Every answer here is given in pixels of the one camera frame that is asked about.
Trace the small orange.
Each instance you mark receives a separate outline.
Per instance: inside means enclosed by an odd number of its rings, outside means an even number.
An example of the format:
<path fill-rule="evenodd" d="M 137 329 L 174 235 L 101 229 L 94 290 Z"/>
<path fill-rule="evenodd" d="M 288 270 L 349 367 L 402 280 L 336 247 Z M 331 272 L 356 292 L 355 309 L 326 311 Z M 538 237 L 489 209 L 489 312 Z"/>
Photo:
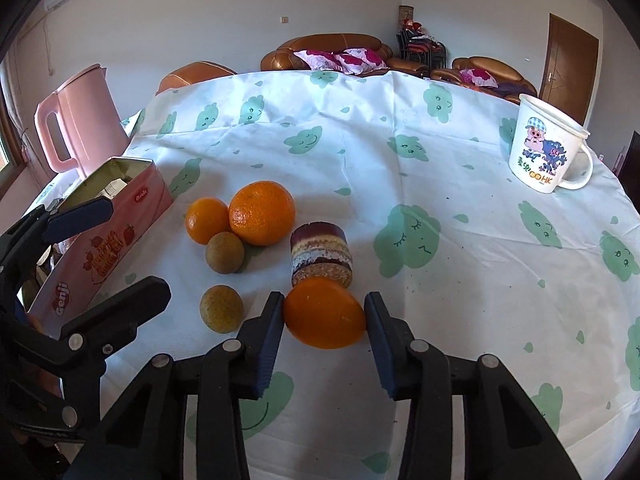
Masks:
<path fill-rule="evenodd" d="M 358 300 L 336 281 L 321 276 L 305 278 L 292 288 L 284 300 L 283 316 L 296 339 L 322 350 L 356 344 L 366 331 Z"/>

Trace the layered cake roll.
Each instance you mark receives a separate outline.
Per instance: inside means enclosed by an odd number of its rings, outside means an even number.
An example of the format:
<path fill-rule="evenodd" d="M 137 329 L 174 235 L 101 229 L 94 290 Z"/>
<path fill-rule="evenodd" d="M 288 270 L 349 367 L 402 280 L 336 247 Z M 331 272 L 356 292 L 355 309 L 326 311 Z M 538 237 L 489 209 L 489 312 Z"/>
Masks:
<path fill-rule="evenodd" d="M 352 284 L 352 254 L 344 231 L 336 224 L 303 224 L 291 234 L 290 246 L 293 286 L 306 278 L 328 278 L 344 288 Z"/>

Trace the large orange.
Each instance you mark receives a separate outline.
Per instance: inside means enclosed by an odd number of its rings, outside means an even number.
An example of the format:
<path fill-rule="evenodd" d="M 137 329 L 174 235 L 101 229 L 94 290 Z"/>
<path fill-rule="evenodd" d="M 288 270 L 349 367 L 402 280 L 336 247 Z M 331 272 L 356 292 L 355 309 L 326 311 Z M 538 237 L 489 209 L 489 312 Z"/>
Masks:
<path fill-rule="evenodd" d="M 243 242 L 271 246 L 291 233 L 295 200 L 278 182 L 256 181 L 234 194 L 229 204 L 231 231 Z"/>

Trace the medium orange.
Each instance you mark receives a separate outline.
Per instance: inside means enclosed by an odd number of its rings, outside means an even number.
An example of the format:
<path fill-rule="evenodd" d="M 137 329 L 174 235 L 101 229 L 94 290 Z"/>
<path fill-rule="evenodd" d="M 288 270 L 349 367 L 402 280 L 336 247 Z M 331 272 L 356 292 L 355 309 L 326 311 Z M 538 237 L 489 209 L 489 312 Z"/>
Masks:
<path fill-rule="evenodd" d="M 186 211 L 184 226 L 195 243 L 207 245 L 218 233 L 230 230 L 228 206 L 216 197 L 194 200 Z"/>

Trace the pink rectangular tin box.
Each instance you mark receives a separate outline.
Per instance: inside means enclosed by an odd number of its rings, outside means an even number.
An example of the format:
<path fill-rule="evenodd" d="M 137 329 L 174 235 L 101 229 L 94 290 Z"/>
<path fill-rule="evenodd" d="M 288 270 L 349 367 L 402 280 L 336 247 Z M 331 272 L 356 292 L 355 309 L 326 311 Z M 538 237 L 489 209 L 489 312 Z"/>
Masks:
<path fill-rule="evenodd" d="M 99 196 L 112 201 L 111 219 L 56 245 L 61 259 L 29 309 L 43 333 L 54 339 L 65 323 L 88 309 L 119 261 L 172 203 L 167 185 L 149 159 L 110 158 L 62 206 L 78 206 Z"/>

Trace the pink electric kettle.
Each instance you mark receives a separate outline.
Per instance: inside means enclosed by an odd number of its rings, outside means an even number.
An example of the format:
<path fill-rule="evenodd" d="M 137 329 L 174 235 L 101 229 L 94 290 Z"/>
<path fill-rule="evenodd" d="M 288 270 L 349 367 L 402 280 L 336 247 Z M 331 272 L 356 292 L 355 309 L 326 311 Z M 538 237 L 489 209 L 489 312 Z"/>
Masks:
<path fill-rule="evenodd" d="M 60 159 L 48 118 L 53 115 L 68 151 Z M 44 156 L 58 174 L 77 170 L 87 177 L 107 159 L 121 155 L 129 144 L 106 83 L 106 68 L 92 64 L 63 82 L 40 102 L 35 126 Z"/>

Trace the white cloud-print tablecloth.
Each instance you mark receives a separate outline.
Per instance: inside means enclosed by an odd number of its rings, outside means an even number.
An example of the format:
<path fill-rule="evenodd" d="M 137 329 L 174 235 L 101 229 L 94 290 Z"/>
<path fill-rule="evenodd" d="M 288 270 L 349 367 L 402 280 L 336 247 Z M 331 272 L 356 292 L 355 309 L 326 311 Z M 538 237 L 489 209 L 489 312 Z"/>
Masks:
<path fill-rule="evenodd" d="M 157 166 L 172 204 L 96 293 L 149 275 L 166 310 L 107 362 L 109 408 L 154 354 L 198 356 L 221 342 L 198 304 L 224 283 L 255 315 L 291 287 L 287 240 L 220 276 L 186 234 L 198 198 L 282 184 L 296 223 L 346 234 L 357 298 L 379 292 L 393 316 L 450 356 L 493 353 L 565 446 L 602 479 L 639 427 L 639 215 L 602 164 L 577 191 L 541 194 L 508 166 L 516 107 L 390 73 L 254 73 L 160 94 L 127 120 L 128 155 Z"/>

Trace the brown leather chair back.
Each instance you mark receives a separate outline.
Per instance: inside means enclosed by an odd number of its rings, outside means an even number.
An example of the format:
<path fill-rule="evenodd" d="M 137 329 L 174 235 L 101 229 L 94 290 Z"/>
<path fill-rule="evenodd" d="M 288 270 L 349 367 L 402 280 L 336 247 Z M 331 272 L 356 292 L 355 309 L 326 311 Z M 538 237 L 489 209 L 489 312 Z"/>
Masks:
<path fill-rule="evenodd" d="M 158 86 L 156 94 L 166 90 L 179 89 L 206 80 L 235 75 L 235 71 L 226 66 L 209 61 L 198 61 L 176 68 L 167 74 Z"/>

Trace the white cartoon mug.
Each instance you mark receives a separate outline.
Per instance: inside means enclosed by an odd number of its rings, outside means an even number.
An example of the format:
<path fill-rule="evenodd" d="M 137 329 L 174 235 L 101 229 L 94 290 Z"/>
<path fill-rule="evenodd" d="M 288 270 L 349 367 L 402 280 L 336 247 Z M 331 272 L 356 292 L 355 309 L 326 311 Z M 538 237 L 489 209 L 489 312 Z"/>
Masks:
<path fill-rule="evenodd" d="M 537 192 L 579 190 L 593 173 L 588 138 L 588 130 L 562 110 L 521 93 L 509 168 L 518 180 Z M 567 179 L 567 171 L 579 152 L 586 156 L 587 166 L 578 177 Z"/>

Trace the brown leather long sofa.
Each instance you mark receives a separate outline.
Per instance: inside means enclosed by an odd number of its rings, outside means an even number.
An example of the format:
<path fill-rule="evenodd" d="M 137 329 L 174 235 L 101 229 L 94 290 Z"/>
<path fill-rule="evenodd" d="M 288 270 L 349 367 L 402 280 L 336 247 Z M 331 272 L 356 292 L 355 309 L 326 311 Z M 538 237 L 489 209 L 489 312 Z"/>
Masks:
<path fill-rule="evenodd" d="M 372 75 L 382 75 L 388 70 L 396 70 L 396 72 L 423 78 L 430 73 L 430 69 L 420 62 L 406 61 L 395 56 L 392 48 L 375 36 L 351 32 L 313 34 L 288 40 L 262 58 L 260 69 L 263 72 L 265 70 L 310 70 L 308 63 L 297 56 L 296 52 L 339 54 L 355 49 L 368 49 L 384 63 L 384 66 L 374 70 Z"/>

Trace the black monitor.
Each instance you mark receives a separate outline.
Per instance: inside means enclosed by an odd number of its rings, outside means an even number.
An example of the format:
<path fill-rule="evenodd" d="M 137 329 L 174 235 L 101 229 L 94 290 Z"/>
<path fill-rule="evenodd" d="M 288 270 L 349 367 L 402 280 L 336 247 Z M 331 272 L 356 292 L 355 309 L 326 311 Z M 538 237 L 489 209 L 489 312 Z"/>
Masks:
<path fill-rule="evenodd" d="M 638 190 L 640 179 L 640 134 L 638 131 L 635 131 L 631 137 L 629 148 L 627 148 L 617 177 L 627 193 L 634 193 Z"/>

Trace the stacked dark chairs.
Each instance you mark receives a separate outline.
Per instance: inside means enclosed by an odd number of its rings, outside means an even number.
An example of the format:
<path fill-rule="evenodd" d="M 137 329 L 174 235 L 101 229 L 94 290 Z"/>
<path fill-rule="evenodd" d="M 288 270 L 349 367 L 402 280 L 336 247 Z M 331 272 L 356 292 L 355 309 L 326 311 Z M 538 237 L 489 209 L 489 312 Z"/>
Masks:
<path fill-rule="evenodd" d="M 399 7 L 396 38 L 400 57 L 426 65 L 430 70 L 445 68 L 446 47 L 430 36 L 420 22 L 413 19 L 413 12 L 412 6 Z"/>

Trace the brown wooden door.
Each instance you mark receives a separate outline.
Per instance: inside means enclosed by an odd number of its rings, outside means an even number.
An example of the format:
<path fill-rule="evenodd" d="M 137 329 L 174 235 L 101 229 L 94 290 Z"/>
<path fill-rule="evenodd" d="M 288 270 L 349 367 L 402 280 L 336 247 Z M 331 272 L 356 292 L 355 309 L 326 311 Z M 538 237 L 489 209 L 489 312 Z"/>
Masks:
<path fill-rule="evenodd" d="M 583 125 L 596 81 L 599 40 L 582 28 L 549 15 L 547 56 L 539 97 Z"/>

